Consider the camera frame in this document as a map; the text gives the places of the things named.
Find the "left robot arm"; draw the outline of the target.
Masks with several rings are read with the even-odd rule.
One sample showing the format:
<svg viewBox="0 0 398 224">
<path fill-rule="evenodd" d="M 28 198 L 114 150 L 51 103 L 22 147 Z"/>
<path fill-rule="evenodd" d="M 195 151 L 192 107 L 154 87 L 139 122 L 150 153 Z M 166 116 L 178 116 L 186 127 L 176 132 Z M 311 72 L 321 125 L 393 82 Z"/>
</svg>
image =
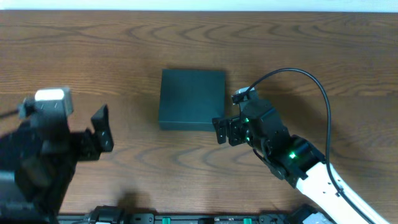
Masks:
<svg viewBox="0 0 398 224">
<path fill-rule="evenodd" d="M 18 105 L 21 124 L 1 136 L 1 220 L 57 223 L 78 162 L 113 150 L 107 105 L 91 117 L 93 130 L 70 131 L 72 113 L 68 87 L 37 90 Z"/>
</svg>

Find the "black gift box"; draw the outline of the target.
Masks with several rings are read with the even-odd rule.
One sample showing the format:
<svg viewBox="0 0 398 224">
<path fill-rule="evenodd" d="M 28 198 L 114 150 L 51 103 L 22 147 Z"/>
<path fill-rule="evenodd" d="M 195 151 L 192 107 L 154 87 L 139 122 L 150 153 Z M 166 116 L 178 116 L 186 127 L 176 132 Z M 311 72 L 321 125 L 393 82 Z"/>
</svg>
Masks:
<svg viewBox="0 0 398 224">
<path fill-rule="evenodd" d="M 164 69 L 159 126 L 163 130 L 210 131 L 213 118 L 224 116 L 226 72 Z"/>
</svg>

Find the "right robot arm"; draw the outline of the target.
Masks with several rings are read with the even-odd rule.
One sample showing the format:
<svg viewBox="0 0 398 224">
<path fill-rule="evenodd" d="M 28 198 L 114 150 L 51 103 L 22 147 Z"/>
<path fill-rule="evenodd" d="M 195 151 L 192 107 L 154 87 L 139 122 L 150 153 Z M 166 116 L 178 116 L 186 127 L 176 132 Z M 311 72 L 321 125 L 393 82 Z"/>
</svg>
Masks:
<svg viewBox="0 0 398 224">
<path fill-rule="evenodd" d="M 237 90 L 232 99 L 239 114 L 212 121 L 219 144 L 251 146 L 278 179 L 314 201 L 335 223 L 387 222 L 326 163 L 325 155 L 312 143 L 289 134 L 270 101 L 249 88 Z"/>
</svg>

